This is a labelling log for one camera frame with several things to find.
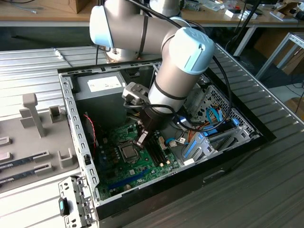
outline light blue joint cap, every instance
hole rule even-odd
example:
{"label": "light blue joint cap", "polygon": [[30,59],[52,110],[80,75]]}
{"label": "light blue joint cap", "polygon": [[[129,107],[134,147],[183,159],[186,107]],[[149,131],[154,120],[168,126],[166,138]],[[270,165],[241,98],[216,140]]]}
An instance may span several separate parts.
{"label": "light blue joint cap", "polygon": [[108,20],[103,6],[94,6],[90,17],[90,37],[93,43],[113,48]]}
{"label": "light blue joint cap", "polygon": [[210,65],[215,44],[204,33],[193,28],[180,28],[169,44],[169,54],[182,71],[199,75]]}

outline expansion slot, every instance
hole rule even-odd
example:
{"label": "expansion slot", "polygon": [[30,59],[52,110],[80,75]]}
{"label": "expansion slot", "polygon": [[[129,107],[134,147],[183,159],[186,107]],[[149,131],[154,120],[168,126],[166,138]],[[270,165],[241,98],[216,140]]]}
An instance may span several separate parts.
{"label": "expansion slot", "polygon": [[126,185],[128,183],[131,183],[132,181],[136,181],[136,180],[142,178],[148,171],[149,170],[144,170],[144,171],[142,171],[141,173],[139,173],[137,175],[134,175],[132,177],[128,177],[128,178],[126,178],[124,180],[121,180],[119,182],[111,184],[111,185],[108,186],[108,189],[115,189],[115,188],[121,187],[123,185]]}
{"label": "expansion slot", "polygon": [[164,164],[167,161],[154,139],[150,139],[145,147],[156,167],[161,165],[161,163]]}

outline sticker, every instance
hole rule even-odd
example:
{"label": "sticker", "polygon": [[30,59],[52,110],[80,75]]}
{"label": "sticker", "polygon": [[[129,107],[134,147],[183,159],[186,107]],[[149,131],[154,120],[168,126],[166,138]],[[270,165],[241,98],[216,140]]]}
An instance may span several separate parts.
{"label": "sticker", "polygon": [[13,164],[11,163],[11,164],[8,164],[8,165],[2,165],[2,166],[0,166],[0,169],[4,169],[4,168],[10,167],[10,166],[13,166]]}
{"label": "sticker", "polygon": [[193,158],[191,158],[191,159],[189,159],[189,160],[184,161],[184,164],[185,164],[185,165],[190,165],[190,164],[192,164],[192,163],[194,163]]}
{"label": "sticker", "polygon": [[6,179],[6,180],[2,180],[2,181],[0,181],[0,184],[3,184],[5,182],[9,182],[9,181],[13,181],[13,180],[14,180],[14,178],[9,178],[9,179]]}
{"label": "sticker", "polygon": [[89,80],[87,84],[91,92],[122,87],[116,76]]}

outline red wire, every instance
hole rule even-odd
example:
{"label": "red wire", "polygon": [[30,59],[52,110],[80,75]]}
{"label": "red wire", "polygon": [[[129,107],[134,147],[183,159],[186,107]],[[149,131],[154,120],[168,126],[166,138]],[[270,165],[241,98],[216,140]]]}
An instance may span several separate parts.
{"label": "red wire", "polygon": [[94,128],[94,124],[93,121],[90,119],[90,117],[88,117],[87,115],[84,114],[84,116],[90,121],[92,128],[93,128],[93,137],[94,137],[94,150],[93,150],[93,158],[95,157],[95,148],[96,148],[96,136],[95,136],[95,128]]}

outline workbench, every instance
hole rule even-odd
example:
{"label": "workbench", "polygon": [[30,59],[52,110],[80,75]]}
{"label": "workbench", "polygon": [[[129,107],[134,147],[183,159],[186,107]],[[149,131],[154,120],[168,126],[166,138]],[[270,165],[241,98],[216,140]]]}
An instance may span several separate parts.
{"label": "workbench", "polygon": [[[74,67],[95,64],[95,47],[59,50]],[[218,45],[215,56],[233,92],[277,138],[230,174],[206,186],[202,180],[200,190],[127,227],[303,224],[304,123]],[[100,53],[98,64],[105,62]],[[0,118],[19,116],[24,93],[36,93],[39,111],[53,105],[64,107],[57,68],[67,67],[52,49],[0,52]],[[223,79],[214,62],[210,68]],[[75,169],[0,194],[0,227],[64,228],[57,184],[79,173]]]}
{"label": "workbench", "polygon": [[[38,10],[37,14],[17,9],[9,3],[0,2],[0,27],[88,27],[92,7],[96,5],[96,0],[92,0],[78,14],[68,13],[57,9],[43,6],[43,10]],[[242,1],[237,4],[241,9],[244,7]],[[39,0],[26,4],[26,7],[37,7]],[[193,20],[205,27],[236,27],[238,18],[230,18],[225,15],[225,10],[217,12],[202,7],[203,11],[183,10],[181,16],[184,19]],[[257,19],[252,19],[248,23],[249,28],[236,49],[234,55],[239,56],[244,50],[246,44],[254,34],[257,28],[303,28],[304,22],[281,22],[271,16],[270,8],[264,8],[263,15]]]}

